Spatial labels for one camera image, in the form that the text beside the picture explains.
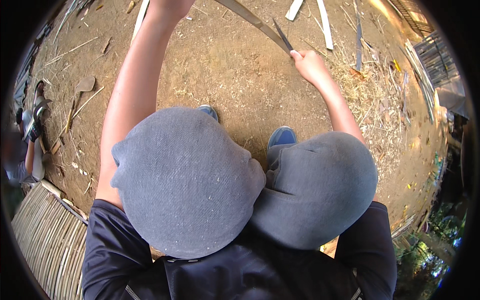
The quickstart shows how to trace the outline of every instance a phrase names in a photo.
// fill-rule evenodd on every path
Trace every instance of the glove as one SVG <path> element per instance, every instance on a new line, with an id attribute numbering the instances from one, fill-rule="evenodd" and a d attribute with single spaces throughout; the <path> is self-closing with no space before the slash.
<path id="1" fill-rule="evenodd" d="M 18 125 L 20 125 L 20 123 L 22 123 L 23 112 L 24 112 L 24 110 L 22 108 L 19 108 L 17 110 L 17 113 L 15 114 L 15 122 L 17 122 Z"/>
<path id="2" fill-rule="evenodd" d="M 32 130 L 30 131 L 29 137 L 32 143 L 35 143 L 35 140 L 42 134 L 42 123 L 38 121 L 38 123 L 34 122 L 32 126 Z"/>

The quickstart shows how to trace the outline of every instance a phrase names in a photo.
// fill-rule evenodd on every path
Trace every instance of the dirt ground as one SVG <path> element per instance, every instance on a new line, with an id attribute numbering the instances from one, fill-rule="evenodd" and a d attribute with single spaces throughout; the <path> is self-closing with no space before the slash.
<path id="1" fill-rule="evenodd" d="M 41 79 L 47 83 L 45 94 L 53 100 L 46 120 L 47 148 L 55 143 L 66 123 L 78 82 L 87 75 L 96 77 L 94 90 L 83 93 L 79 105 L 105 87 L 73 120 L 69 134 L 60 135 L 65 146 L 46 163 L 47 179 L 87 214 L 96 193 L 103 117 L 140 9 L 140 3 L 136 3 L 126 14 L 129 2 L 93 2 L 85 16 L 83 10 L 68 18 L 53 43 L 70 3 L 65 5 L 43 41 L 32 72 L 34 83 Z M 386 2 L 359 0 L 363 37 L 380 58 L 379 62 L 373 61 L 363 49 L 362 74 L 358 74 L 350 70 L 355 63 L 356 33 L 340 8 L 355 19 L 352 2 L 324 0 L 333 51 L 326 50 L 324 36 L 314 19 L 321 22 L 315 0 L 305 0 L 293 22 L 284 17 L 289 0 L 241 3 L 269 25 L 273 25 L 274 17 L 294 48 L 312 49 L 313 45 L 326 54 L 325 63 L 339 82 L 375 158 L 379 171 L 377 195 L 388 207 L 391 225 L 401 225 L 402 218 L 412 214 L 420 218 L 435 190 L 425 185 L 435 151 L 440 157 L 446 153 L 441 126 L 437 121 L 430 124 L 413 70 L 401 50 L 407 38 L 420 38 Z M 195 5 L 198 9 L 192 8 L 188 14 L 192 20 L 181 20 L 168 44 L 157 92 L 158 109 L 213 105 L 231 138 L 249 150 L 264 168 L 266 143 L 277 127 L 292 127 L 300 141 L 331 130 L 322 97 L 302 79 L 280 47 L 213 0 L 197 0 Z M 57 55 L 94 37 L 98 38 L 48 64 Z M 99 57 L 109 38 L 106 54 Z M 390 76 L 388 62 L 393 59 L 402 72 L 393 71 Z M 393 84 L 402 84 L 403 71 L 409 74 L 407 105 L 411 127 L 399 119 L 400 92 Z M 28 88 L 28 103 L 33 99 L 33 89 L 34 84 Z M 325 252 L 334 249 L 334 244 L 327 245 Z"/>

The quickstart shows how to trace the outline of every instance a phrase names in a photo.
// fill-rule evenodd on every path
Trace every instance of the green foliage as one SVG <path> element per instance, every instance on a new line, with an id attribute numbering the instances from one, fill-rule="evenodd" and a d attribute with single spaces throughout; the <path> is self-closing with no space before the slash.
<path id="1" fill-rule="evenodd" d="M 460 224 L 455 217 L 445 219 L 446 214 L 452 208 L 452 204 L 442 203 L 440 208 L 435 213 L 430 214 L 428 223 L 430 226 L 429 232 L 438 236 L 441 240 L 446 241 L 455 249 L 459 246 L 459 241 L 463 236 L 465 229 L 466 215 Z"/>
<path id="2" fill-rule="evenodd" d="M 393 299 L 428 299 L 438 287 L 447 268 L 424 243 L 418 242 L 399 258 Z"/>

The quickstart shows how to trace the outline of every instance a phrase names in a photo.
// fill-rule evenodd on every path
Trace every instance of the gray pants leg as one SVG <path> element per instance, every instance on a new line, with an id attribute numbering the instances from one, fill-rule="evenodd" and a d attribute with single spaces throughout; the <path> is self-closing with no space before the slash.
<path id="1" fill-rule="evenodd" d="M 24 113 L 22 115 L 22 121 L 24 122 L 24 132 L 26 132 L 28 124 L 30 123 L 30 120 L 33 117 L 32 114 L 33 114 L 32 111 L 27 109 L 27 110 L 24 111 Z M 34 156 L 33 156 L 33 169 L 32 169 L 32 177 L 36 181 L 42 180 L 43 177 L 45 176 L 45 169 L 43 167 L 42 157 L 43 157 L 42 147 L 40 146 L 40 140 L 37 139 L 35 141 Z"/>
<path id="2" fill-rule="evenodd" d="M 344 132 L 272 147 L 267 183 L 251 223 L 295 249 L 316 249 L 340 235 L 367 210 L 377 170 L 365 145 Z"/>

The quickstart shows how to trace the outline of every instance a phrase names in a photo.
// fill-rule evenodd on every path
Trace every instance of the gray pants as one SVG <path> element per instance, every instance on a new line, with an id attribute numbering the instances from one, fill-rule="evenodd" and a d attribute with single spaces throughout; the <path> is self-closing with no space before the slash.
<path id="1" fill-rule="evenodd" d="M 217 121 L 191 108 L 157 111 L 112 155 L 110 184 L 131 224 L 177 258 L 220 250 L 247 222 L 288 247 L 316 249 L 360 218 L 377 184 L 372 155 L 350 134 L 273 146 L 265 175 Z"/>
<path id="2" fill-rule="evenodd" d="M 250 222 L 291 248 L 316 249 L 340 235 L 375 195 L 372 155 L 348 133 L 328 132 L 299 144 L 273 146 L 267 161 L 267 183 Z"/>
<path id="3" fill-rule="evenodd" d="M 25 110 L 23 115 L 22 115 L 22 121 L 23 121 L 23 124 L 24 124 L 24 132 L 26 132 L 26 130 L 27 130 L 27 126 L 30 123 L 30 120 L 32 119 L 32 115 L 33 115 L 33 113 L 29 109 Z M 42 156 L 43 156 L 43 152 L 42 152 L 42 147 L 40 146 L 40 140 L 37 139 L 35 141 L 34 156 L 33 156 L 33 169 L 32 169 L 32 177 L 36 181 L 42 180 L 43 177 L 45 176 L 45 169 L 43 168 Z"/>

